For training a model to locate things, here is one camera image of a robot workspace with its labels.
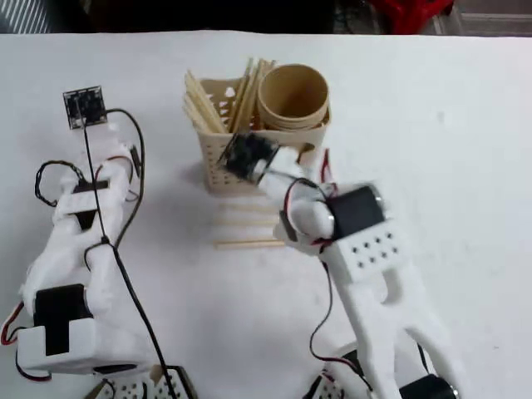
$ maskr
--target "ventilation hole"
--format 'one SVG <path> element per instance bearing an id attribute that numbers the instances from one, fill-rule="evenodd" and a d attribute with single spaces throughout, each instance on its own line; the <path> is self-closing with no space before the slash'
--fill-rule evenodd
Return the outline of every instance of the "ventilation hole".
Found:
<path id="1" fill-rule="evenodd" d="M 227 98 L 231 98 L 231 97 L 234 97 L 236 96 L 236 93 L 234 92 L 234 88 L 229 86 L 226 90 L 225 90 L 225 96 Z"/>

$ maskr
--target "plastic basket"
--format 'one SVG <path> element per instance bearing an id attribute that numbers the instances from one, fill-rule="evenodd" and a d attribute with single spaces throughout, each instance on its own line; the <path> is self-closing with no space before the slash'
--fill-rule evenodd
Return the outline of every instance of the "plastic basket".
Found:
<path id="1" fill-rule="evenodd" d="M 241 79 L 224 81 L 204 79 L 200 81 L 201 86 L 208 94 L 214 108 L 225 125 L 227 125 L 228 116 L 231 114 L 234 105 L 234 93 L 240 81 Z M 258 135 L 276 140 L 281 145 L 290 145 L 297 148 L 302 152 L 301 163 L 307 164 L 312 162 L 316 155 L 316 150 L 322 144 L 329 122 L 330 107 L 322 123 L 311 130 L 297 132 L 261 130 L 258 112 L 255 110 L 249 127 Z M 257 194 L 258 191 L 253 185 L 237 179 L 217 166 L 217 161 L 232 135 L 226 133 L 207 133 L 202 131 L 194 123 L 193 125 L 198 133 L 205 169 L 205 183 L 209 191 L 218 195 Z"/>

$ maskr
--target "red object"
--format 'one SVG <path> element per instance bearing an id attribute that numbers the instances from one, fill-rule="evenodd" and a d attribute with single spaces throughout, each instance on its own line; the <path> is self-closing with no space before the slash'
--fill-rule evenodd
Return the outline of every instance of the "red object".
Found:
<path id="1" fill-rule="evenodd" d="M 441 12 L 450 14 L 454 0 L 370 0 L 392 20 L 392 34 L 414 35 Z"/>

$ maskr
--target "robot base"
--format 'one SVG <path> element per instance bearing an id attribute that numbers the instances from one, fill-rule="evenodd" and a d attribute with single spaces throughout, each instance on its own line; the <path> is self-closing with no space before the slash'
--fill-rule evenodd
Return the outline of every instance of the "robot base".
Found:
<path id="1" fill-rule="evenodd" d="M 51 373 L 101 374 L 138 373 L 148 370 L 148 341 L 124 329 L 114 328 L 94 318 L 69 322 L 69 351 L 47 356 L 44 327 L 18 333 L 18 361 L 27 370 Z"/>

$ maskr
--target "white bracket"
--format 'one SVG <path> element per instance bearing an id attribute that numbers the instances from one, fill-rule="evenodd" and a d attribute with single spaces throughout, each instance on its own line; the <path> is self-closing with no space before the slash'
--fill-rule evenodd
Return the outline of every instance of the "white bracket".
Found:
<path id="1" fill-rule="evenodd" d="M 358 360 L 377 397 L 401 399 L 394 359 L 397 334 L 404 331 L 426 349 L 437 373 L 468 399 L 472 396 L 465 369 L 399 232 L 396 223 L 387 220 L 339 239 L 320 255 L 357 335 Z M 387 284 L 384 302 L 369 281 L 378 273 Z"/>

